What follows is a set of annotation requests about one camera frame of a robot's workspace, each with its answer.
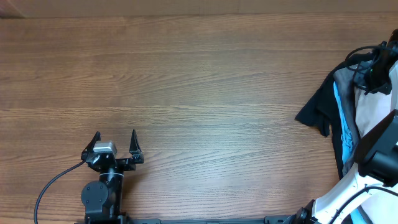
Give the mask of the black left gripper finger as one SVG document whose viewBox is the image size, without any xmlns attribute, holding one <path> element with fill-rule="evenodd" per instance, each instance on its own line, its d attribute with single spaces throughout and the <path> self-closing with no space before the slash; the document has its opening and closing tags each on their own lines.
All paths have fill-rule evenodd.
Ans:
<svg viewBox="0 0 398 224">
<path fill-rule="evenodd" d="M 99 131 L 97 131 L 95 133 L 95 135 L 93 136 L 92 140 L 88 143 L 88 145 L 84 148 L 84 150 L 82 151 L 82 153 L 89 153 L 89 152 L 93 152 L 93 148 L 96 144 L 97 141 L 101 140 L 101 133 Z"/>
<path fill-rule="evenodd" d="M 137 132 L 135 129 L 132 130 L 129 152 L 130 154 L 140 154 L 142 152 L 138 143 Z"/>
</svg>

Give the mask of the beige shorts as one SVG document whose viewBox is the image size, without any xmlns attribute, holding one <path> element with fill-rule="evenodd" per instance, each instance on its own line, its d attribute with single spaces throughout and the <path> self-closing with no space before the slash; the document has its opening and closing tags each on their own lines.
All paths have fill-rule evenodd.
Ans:
<svg viewBox="0 0 398 224">
<path fill-rule="evenodd" d="M 397 64 L 389 70 L 392 91 L 364 94 L 363 90 L 355 89 L 356 125 L 361 137 L 366 135 L 375 125 L 384 119 L 393 109 L 397 108 Z M 364 212 L 373 223 L 397 223 L 397 197 L 386 192 L 378 192 L 361 204 Z"/>
</svg>

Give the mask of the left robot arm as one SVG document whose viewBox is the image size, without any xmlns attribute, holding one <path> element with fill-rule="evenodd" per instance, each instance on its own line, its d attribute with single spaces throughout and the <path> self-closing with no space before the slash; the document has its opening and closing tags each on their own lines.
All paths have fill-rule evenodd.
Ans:
<svg viewBox="0 0 398 224">
<path fill-rule="evenodd" d="M 131 223 L 130 216 L 121 211 L 124 173 L 136 170 L 144 163 L 144 155 L 137 140 L 131 134 L 130 157 L 117 158 L 117 149 L 112 141 L 102 141 L 97 132 L 81 154 L 83 162 L 99 173 L 99 179 L 86 184 L 81 191 L 85 206 L 85 223 Z"/>
</svg>

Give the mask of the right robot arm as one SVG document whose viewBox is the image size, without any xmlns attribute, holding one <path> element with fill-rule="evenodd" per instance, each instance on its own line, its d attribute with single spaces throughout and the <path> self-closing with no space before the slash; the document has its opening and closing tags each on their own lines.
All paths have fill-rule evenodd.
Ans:
<svg viewBox="0 0 398 224">
<path fill-rule="evenodd" d="M 397 222 L 397 32 L 357 48 L 295 119 L 331 136 L 339 182 L 285 223 Z"/>
</svg>

